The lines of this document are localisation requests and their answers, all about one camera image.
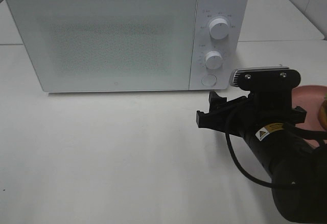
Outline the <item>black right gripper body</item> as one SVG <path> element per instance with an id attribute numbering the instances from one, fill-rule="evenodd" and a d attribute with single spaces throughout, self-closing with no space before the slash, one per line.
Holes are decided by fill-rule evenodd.
<path id="1" fill-rule="evenodd" d="M 247 131 L 270 123 L 303 123 L 307 112 L 300 106 L 292 107 L 291 91 L 250 92 L 232 100 L 209 93 L 209 112 L 197 111 L 199 128 L 244 135 Z"/>

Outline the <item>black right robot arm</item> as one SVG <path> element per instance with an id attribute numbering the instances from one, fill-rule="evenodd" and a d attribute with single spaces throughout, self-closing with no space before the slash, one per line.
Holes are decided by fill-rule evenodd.
<path id="1" fill-rule="evenodd" d="M 296 223 L 326 223 L 326 133 L 296 127 L 306 112 L 292 107 L 291 91 L 250 92 L 233 100 L 212 91 L 208 99 L 209 111 L 197 112 L 197 126 L 224 133 L 237 169 L 271 190 L 281 216 Z M 241 165 L 233 135 L 245 141 L 270 182 Z"/>

